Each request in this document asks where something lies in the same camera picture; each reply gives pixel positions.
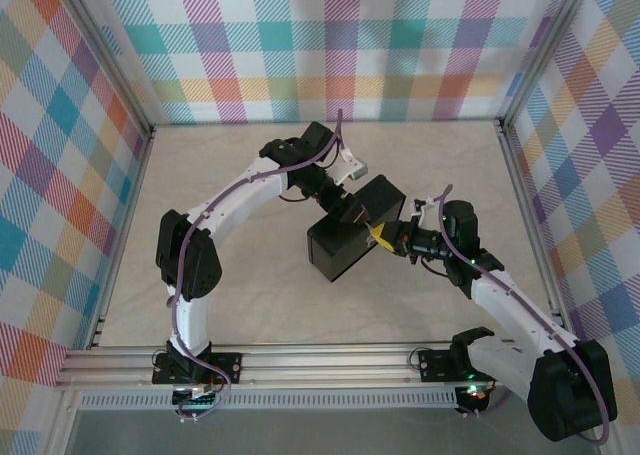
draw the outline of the plaid wall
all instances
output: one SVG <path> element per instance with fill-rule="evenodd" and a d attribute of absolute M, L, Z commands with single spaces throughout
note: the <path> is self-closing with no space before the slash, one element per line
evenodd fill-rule
<path fill-rule="evenodd" d="M 35 451 L 143 139 L 60 0 L 0 0 L 0 453 Z"/>
<path fill-rule="evenodd" d="M 516 123 L 519 161 L 580 337 L 640 437 L 640 2 L 585 0 Z"/>
<path fill-rule="evenodd" d="M 493 118 L 561 0 L 89 1 L 152 119 L 234 123 Z"/>

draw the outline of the purple cable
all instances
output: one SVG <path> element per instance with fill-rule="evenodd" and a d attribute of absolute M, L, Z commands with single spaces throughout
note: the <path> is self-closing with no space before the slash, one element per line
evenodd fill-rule
<path fill-rule="evenodd" d="M 610 433 L 609 413 L 607 412 L 607 407 L 604 403 L 604 399 L 602 398 L 602 393 L 600 393 L 600 389 L 598 388 L 596 381 L 593 379 L 593 376 L 589 372 L 589 369 L 586 367 L 584 362 L 580 359 L 580 357 L 578 357 L 578 354 L 573 350 L 573 348 L 571 348 L 571 346 L 569 346 L 567 342 L 564 341 L 562 337 L 558 336 L 555 333 L 555 330 L 553 329 L 553 327 L 549 325 L 544 318 L 538 315 L 538 313 L 531 307 L 531 305 L 529 305 L 524 300 L 524 298 L 522 298 L 522 296 L 518 292 L 513 290 L 511 287 L 509 287 L 509 285 L 504 283 L 502 280 L 500 280 L 498 277 L 490 273 L 488 270 L 482 268 L 479 265 L 475 265 L 474 263 L 472 263 L 471 260 L 465 257 L 462 253 L 460 253 L 460 251 L 451 242 L 451 239 L 449 238 L 449 235 L 447 234 L 446 228 L 444 226 L 443 217 L 444 217 L 444 202 L 447 196 L 451 193 L 452 189 L 453 189 L 453 185 L 449 184 L 447 188 L 444 189 L 444 192 L 442 193 L 442 195 L 440 195 L 436 199 L 440 201 L 440 206 L 438 209 L 438 221 L 440 223 L 440 231 L 442 232 L 442 238 L 444 238 L 445 243 L 447 244 L 449 249 L 453 252 L 453 254 L 456 257 L 458 257 L 460 260 L 467 263 L 468 265 L 471 265 L 473 268 L 475 268 L 480 273 L 485 275 L 489 280 L 491 280 L 493 283 L 495 283 L 500 288 L 502 288 L 506 294 L 511 295 L 522 306 L 522 308 L 524 308 L 529 313 L 529 315 L 533 317 L 533 319 L 536 322 L 542 325 L 543 328 L 547 332 L 549 332 L 549 335 L 551 335 L 562 346 L 562 348 L 564 348 L 564 350 L 569 354 L 569 356 L 573 359 L 576 365 L 578 365 L 578 368 L 587 379 L 589 388 L 591 388 L 591 391 L 595 396 L 596 403 L 598 404 L 598 409 L 600 410 L 600 416 L 602 418 L 602 436 L 599 439 L 593 440 L 585 437 L 581 433 L 578 434 L 578 437 L 597 446 L 604 445 L 605 443 L 607 443 L 607 440 L 609 440 L 609 433 Z"/>
<path fill-rule="evenodd" d="M 252 175 L 249 178 L 238 180 L 233 185 L 229 186 L 226 190 L 224 190 L 220 195 L 214 198 L 213 201 L 207 206 L 207 208 L 203 210 L 203 212 L 211 213 L 213 209 L 216 206 L 218 206 L 220 202 L 222 202 L 222 200 L 224 200 L 226 197 L 231 195 L 231 193 L 235 192 L 238 188 L 242 187 L 243 185 L 246 185 L 247 183 L 252 183 L 255 180 L 267 178 L 267 177 L 270 177 L 271 175 L 279 175 L 281 173 L 287 173 L 293 170 L 298 170 L 300 168 L 308 167 L 309 165 L 317 162 L 322 157 L 324 157 L 327 153 L 329 153 L 329 150 L 333 148 L 333 145 L 335 143 L 339 143 L 342 147 L 344 147 L 344 143 L 342 142 L 342 109 L 338 110 L 338 121 L 336 123 L 336 129 L 334 130 L 333 135 L 329 140 L 329 143 L 327 143 L 327 145 L 315 157 L 305 162 L 292 165 L 290 167 L 278 168 L 276 170 L 270 170 L 265 173 L 256 173 L 255 175 Z M 178 257 L 178 274 L 176 277 L 176 293 L 175 295 L 169 297 L 169 299 L 167 300 L 167 307 L 171 308 L 171 325 L 173 327 L 173 333 L 176 334 L 176 341 L 178 342 L 178 346 L 180 347 L 182 352 L 186 355 L 186 357 L 189 360 L 197 363 L 198 365 L 206 368 L 207 370 L 210 370 L 220 375 L 224 379 L 225 385 L 226 385 L 224 394 L 220 396 L 220 398 L 216 403 L 214 403 L 206 411 L 202 412 L 199 416 L 196 416 L 195 414 L 193 415 L 191 420 L 193 420 L 194 422 L 197 422 L 203 419 L 204 417 L 210 415 L 211 413 L 213 413 L 213 411 L 216 408 L 218 408 L 218 406 L 229 396 L 229 393 L 231 392 L 231 379 L 229 378 L 229 375 L 227 375 L 226 372 L 224 372 L 223 370 L 220 370 L 218 367 L 215 367 L 213 365 L 208 364 L 207 362 L 200 360 L 193 353 L 191 353 L 191 350 L 189 350 L 189 348 L 185 345 L 184 341 L 180 337 L 180 331 L 178 330 L 178 301 L 180 300 L 180 293 L 182 292 L 182 283 L 183 283 L 183 276 L 184 276 L 184 261 L 187 253 L 187 246 L 189 245 L 189 240 L 191 239 L 191 235 L 193 235 L 193 232 L 195 232 L 195 230 L 198 228 L 198 225 L 202 223 L 204 218 L 205 218 L 204 214 L 201 213 L 198 216 L 198 218 L 196 218 L 196 220 L 193 222 L 191 227 L 189 227 L 189 230 L 187 230 L 187 233 L 184 236 L 182 245 L 180 245 L 180 255 Z M 189 418 L 187 418 L 187 416 L 182 412 L 180 408 L 178 408 L 178 413 L 180 414 L 182 421 L 189 420 Z"/>

